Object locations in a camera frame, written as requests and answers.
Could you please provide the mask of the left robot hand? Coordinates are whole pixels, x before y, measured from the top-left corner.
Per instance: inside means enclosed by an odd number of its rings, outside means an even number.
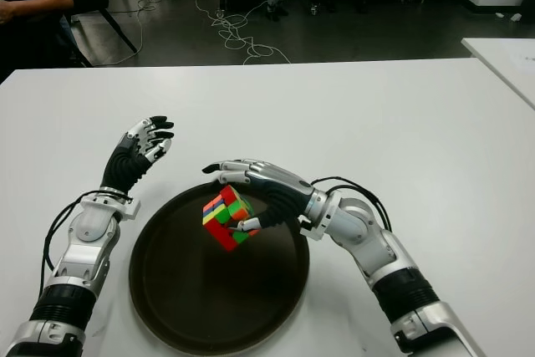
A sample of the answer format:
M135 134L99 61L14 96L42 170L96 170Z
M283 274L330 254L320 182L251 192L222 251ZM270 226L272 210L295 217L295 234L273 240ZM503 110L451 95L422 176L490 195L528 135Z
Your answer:
M166 116L152 116L128 129L108 159L100 187L128 194L171 148L173 127Z

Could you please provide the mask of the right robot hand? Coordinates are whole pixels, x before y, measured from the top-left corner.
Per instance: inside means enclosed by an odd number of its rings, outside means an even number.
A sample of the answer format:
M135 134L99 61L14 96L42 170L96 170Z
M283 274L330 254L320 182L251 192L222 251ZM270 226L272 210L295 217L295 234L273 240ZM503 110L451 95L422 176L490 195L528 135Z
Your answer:
M300 176L266 161L218 161L204 167L202 172L217 172L220 183L247 185L267 198L267 209L241 220L233 228L235 232L273 227L303 215L314 192Z

